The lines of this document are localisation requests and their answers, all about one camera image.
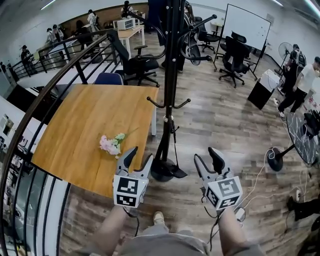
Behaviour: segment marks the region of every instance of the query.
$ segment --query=whiteboard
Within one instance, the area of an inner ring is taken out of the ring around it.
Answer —
[[[262,50],[271,23],[260,16],[228,4],[222,37],[231,37],[232,31],[246,38],[246,45]]]

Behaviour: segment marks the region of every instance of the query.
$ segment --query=ceiling light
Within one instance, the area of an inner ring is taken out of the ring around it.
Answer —
[[[52,0],[51,2],[47,3],[44,7],[42,7],[40,9],[40,11],[43,10],[44,8],[48,7],[49,5],[51,5],[54,1],[56,1],[56,0]]]
[[[316,13],[316,15],[318,15],[318,17],[320,18],[320,10],[316,7],[316,5],[311,2],[311,0],[304,0],[307,5]]]
[[[280,2],[278,2],[277,0],[271,0],[272,2],[275,2],[276,4],[280,5],[281,7],[284,7],[284,5]]]

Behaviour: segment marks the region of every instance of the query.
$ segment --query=blue chair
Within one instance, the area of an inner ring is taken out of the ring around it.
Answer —
[[[118,73],[100,73],[93,84],[123,86],[124,82],[121,75],[119,75]]]

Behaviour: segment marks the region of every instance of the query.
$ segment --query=chair armrest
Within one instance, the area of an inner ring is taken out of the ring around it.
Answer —
[[[148,46],[147,45],[140,45],[140,46],[137,46],[136,48],[134,48],[135,50],[138,50],[138,54],[140,55],[141,54],[141,51],[143,48],[147,48]]]

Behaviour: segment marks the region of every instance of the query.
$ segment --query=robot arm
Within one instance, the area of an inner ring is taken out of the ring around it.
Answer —
[[[230,171],[228,161],[224,155],[212,148],[208,148],[213,160],[214,171],[210,171],[202,158],[194,155],[194,164],[200,178],[203,180],[203,196],[219,211],[239,203],[243,194],[240,179]]]
[[[137,151],[137,146],[131,148],[117,161],[117,169],[113,178],[113,201],[115,205],[137,208],[139,203],[143,202],[154,157],[152,154],[149,155],[140,170],[129,173],[129,167]]]

